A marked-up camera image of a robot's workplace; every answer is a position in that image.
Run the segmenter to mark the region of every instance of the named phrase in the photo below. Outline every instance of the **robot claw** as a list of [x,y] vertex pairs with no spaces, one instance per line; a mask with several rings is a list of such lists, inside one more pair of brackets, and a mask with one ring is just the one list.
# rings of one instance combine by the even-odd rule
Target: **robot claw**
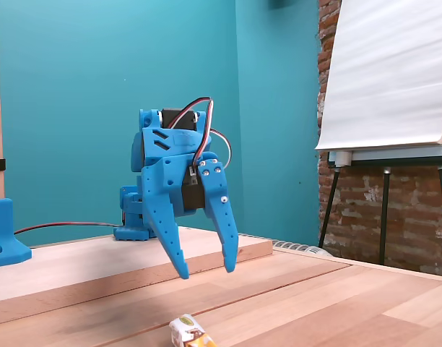
[[[190,111],[204,100],[209,100],[207,112]],[[237,262],[238,232],[225,168],[209,151],[210,130],[219,136],[211,129],[212,109],[210,98],[200,98],[182,110],[140,111],[131,148],[131,170],[140,175],[135,186],[121,187],[123,225],[113,231],[117,240],[157,237],[184,279],[189,278],[189,268],[175,218],[193,215],[199,208],[214,222],[226,270],[234,271]]]

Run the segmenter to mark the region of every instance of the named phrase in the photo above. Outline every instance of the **teal wall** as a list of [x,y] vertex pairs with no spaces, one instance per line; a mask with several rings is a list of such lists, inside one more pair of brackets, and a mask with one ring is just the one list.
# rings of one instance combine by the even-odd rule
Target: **teal wall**
[[[214,127],[234,149],[227,179],[238,230],[315,244],[317,27],[317,0],[0,0],[15,227],[120,223],[138,110],[211,95]],[[178,222],[213,229],[203,213]],[[20,239],[110,232],[47,228]]]
[[[227,170],[243,225],[234,0],[0,0],[6,195],[15,228],[60,220],[121,222],[118,190],[135,184],[140,108],[215,100],[214,128],[235,148]],[[221,159],[227,151],[214,139]],[[203,212],[180,220],[211,228]],[[41,244],[110,233],[46,228]]]
[[237,0],[248,233],[317,244],[317,0]]

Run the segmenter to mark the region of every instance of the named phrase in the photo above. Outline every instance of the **white paper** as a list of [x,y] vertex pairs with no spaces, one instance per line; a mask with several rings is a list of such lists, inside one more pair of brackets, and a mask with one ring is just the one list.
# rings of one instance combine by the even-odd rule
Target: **white paper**
[[442,0],[344,0],[318,150],[442,144]]

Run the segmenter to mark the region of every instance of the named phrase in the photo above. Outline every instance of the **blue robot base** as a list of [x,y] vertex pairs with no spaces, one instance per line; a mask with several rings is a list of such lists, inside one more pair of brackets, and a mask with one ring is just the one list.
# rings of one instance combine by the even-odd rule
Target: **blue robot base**
[[0,199],[0,266],[17,264],[32,257],[32,250],[14,236],[12,200]]

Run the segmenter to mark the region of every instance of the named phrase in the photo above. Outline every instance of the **blue bracket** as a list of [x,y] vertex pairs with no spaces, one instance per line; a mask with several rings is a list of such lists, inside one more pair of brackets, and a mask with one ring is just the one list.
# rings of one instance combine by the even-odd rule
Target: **blue bracket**
[[32,257],[32,250],[16,239],[12,200],[0,199],[0,266],[17,264]]
[[224,266],[230,273],[237,262],[238,232],[228,195],[228,181],[222,163],[205,160],[197,167],[205,188],[205,215],[213,220],[222,244]]
[[141,176],[137,177],[136,186],[120,188],[120,208],[123,213],[123,225],[113,229],[118,241],[146,241],[155,237],[147,218],[142,215]]

